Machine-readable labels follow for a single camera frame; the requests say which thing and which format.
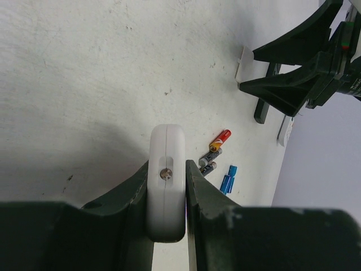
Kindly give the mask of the white battery cover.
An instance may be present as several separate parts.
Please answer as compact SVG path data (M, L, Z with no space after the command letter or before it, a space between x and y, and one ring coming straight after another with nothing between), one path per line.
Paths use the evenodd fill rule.
M254 79L254 54L250 48L242 47L237 63L235 81L238 84Z

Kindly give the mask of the dark battery pair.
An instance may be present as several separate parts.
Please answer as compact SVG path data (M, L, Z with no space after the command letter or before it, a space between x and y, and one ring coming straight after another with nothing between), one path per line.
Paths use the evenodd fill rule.
M210 164L211 162L214 161L215 158L217 158L220 154L222 153L222 149L219 148L217 151L212 152L209 151L208 153L206 153L205 155L203 155L200 159L199 159L199 166L200 167L205 167L208 164Z

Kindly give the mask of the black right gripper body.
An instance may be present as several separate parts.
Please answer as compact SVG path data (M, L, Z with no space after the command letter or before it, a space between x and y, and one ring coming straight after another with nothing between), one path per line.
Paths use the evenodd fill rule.
M356 49L360 37L360 22L341 22L329 46L332 61L329 74L314 85L306 108L323 106L335 93L350 95L360 100L360 57Z

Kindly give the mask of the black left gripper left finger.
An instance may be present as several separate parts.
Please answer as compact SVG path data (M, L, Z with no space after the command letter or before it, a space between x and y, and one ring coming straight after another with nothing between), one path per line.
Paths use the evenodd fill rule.
M145 231L147 165L77 208L1 203L2 270L151 270Z

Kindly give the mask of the white red-faced remote control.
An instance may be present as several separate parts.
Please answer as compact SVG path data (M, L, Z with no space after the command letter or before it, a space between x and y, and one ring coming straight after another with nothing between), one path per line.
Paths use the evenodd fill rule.
M161 124L151 133L146 231L153 242L175 243L186 231L186 140L182 127Z

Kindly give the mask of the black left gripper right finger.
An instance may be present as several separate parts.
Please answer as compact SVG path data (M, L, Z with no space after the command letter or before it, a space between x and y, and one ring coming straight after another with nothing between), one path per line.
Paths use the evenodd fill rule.
M337 209L243 207L186 161L191 270L359 270L360 226Z

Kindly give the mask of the red battery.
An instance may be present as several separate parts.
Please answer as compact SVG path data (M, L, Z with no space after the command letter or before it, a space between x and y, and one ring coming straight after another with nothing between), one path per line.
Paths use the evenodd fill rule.
M219 148L230 138L231 131L229 129L225 129L222 131L215 140L209 144L209 151L216 152Z

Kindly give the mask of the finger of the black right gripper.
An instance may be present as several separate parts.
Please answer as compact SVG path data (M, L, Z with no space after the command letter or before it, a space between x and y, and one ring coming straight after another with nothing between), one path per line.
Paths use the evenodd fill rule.
M306 103L317 83L329 74L332 56L319 52L294 71L258 78L239 85L242 92L255 97L268 97L268 103L287 116L295 116Z
M307 20L276 40L253 50L254 59L286 65L304 65L325 48L331 24L343 1L325 1Z

